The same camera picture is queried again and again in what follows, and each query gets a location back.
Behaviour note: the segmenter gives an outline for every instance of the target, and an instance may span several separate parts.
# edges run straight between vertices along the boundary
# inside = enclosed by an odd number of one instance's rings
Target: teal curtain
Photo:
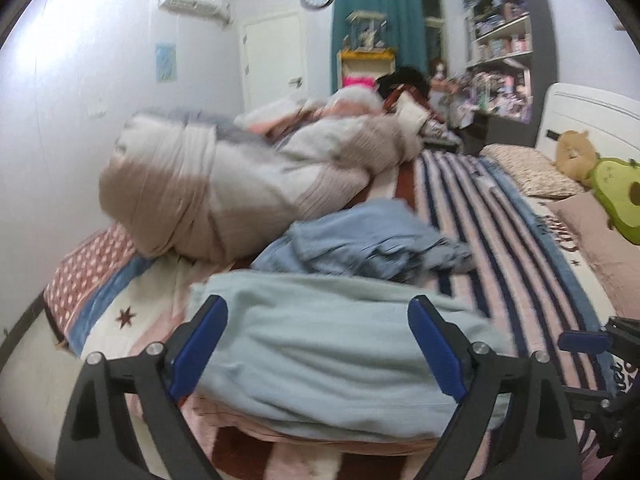
[[[347,16],[354,10],[384,12],[386,41],[398,49],[398,66],[412,66],[427,74],[427,45],[422,0],[335,0],[331,41],[332,88],[338,89],[337,54],[349,33]]]

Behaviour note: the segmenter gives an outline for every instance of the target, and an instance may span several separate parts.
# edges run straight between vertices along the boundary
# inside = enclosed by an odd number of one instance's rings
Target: door handle
[[[295,85],[296,88],[300,88],[302,86],[302,78],[298,77],[296,79],[292,79],[289,81],[289,86]]]

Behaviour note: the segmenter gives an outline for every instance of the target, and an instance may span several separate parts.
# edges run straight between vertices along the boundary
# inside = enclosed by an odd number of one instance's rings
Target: brown bear plush
[[[556,167],[569,178],[591,187],[590,176],[598,163],[598,153],[588,139],[588,132],[568,130],[558,139]]]

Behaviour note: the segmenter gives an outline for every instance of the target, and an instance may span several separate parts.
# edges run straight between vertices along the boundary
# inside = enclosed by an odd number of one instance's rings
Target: window
[[[442,0],[422,0],[422,12],[427,34],[427,65],[429,76],[436,75],[436,67],[443,61],[447,65],[447,41],[442,13]]]

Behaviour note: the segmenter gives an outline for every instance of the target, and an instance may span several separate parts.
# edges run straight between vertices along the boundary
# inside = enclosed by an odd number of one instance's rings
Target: door frame
[[[248,75],[245,72],[245,68],[248,63],[248,56],[246,54],[246,44],[244,43],[244,30],[248,25],[255,25],[256,23],[268,22],[271,20],[277,20],[279,18],[288,18],[289,16],[297,16],[300,23],[300,54],[302,54],[302,87],[299,91],[306,92],[308,90],[307,69],[306,69],[306,20],[301,10],[282,10],[280,12],[272,12],[269,14],[263,14],[255,18],[248,18],[242,20],[238,27],[238,43],[240,45],[240,79],[242,81],[242,100],[244,105],[244,111],[249,109],[250,94],[249,94],[249,81]]]

